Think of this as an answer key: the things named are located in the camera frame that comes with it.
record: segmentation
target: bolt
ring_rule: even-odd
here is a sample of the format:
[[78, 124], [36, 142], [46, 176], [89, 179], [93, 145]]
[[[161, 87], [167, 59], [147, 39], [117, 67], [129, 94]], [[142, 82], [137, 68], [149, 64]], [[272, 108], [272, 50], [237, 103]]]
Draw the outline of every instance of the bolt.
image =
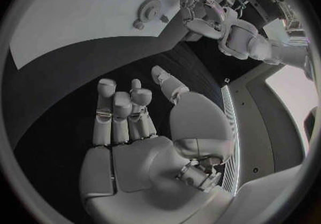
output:
[[141, 20], [137, 19], [134, 21], [133, 26], [138, 29], [138, 30], [143, 30], [144, 29], [144, 24]]
[[160, 20], [164, 23], [168, 23], [169, 22], [169, 18], [165, 15], [162, 14], [162, 16], [160, 17]]

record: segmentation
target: robotic arm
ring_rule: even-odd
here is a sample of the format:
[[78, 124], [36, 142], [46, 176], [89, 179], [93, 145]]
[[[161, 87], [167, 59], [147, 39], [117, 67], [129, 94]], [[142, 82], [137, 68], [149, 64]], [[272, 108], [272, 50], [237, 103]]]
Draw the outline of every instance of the robotic arm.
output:
[[[207, 20], [195, 17], [196, 5], [204, 7]], [[183, 24], [194, 33], [218, 40], [222, 53], [238, 59], [250, 57], [268, 64], [296, 66], [312, 79], [306, 47], [292, 47], [267, 40], [254, 25], [238, 19], [236, 11], [230, 7], [221, 7], [214, 0], [180, 0], [180, 7]]]

